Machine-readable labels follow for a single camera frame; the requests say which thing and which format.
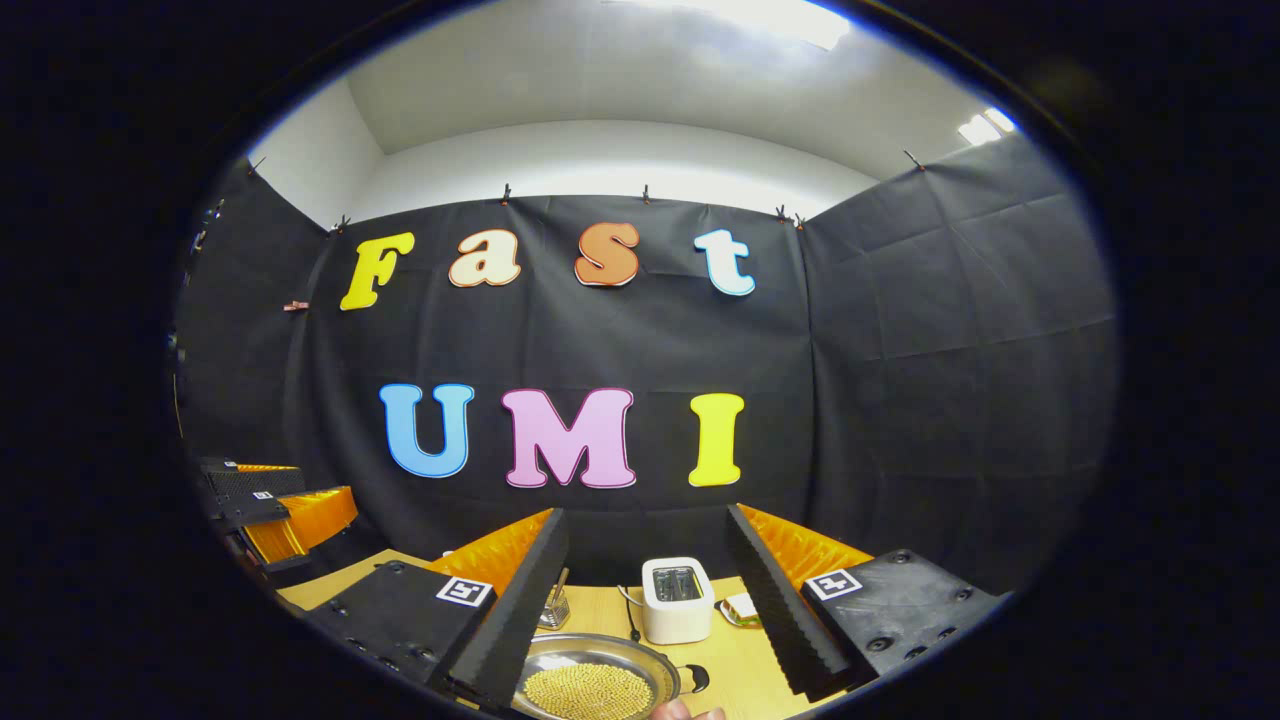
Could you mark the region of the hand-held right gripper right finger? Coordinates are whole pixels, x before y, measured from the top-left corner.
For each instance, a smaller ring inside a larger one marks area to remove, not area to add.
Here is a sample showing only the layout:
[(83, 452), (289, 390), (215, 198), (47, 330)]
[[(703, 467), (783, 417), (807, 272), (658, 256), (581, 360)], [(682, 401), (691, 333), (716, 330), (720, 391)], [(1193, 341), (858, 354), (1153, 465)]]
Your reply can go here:
[(792, 692), (820, 701), (895, 676), (1010, 601), (914, 550), (881, 556), (742, 503), (726, 544)]

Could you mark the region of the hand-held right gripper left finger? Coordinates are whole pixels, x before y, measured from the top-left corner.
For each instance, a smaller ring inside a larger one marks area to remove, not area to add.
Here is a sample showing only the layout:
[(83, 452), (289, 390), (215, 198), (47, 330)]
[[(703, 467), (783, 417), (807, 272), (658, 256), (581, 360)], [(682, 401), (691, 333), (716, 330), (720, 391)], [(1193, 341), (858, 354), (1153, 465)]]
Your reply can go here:
[(444, 571), (390, 560), (305, 614), (306, 624), (365, 667), (416, 691), (504, 711), (544, 603), (570, 548), (562, 509), (516, 524), (512, 541), (486, 547), (492, 571)]

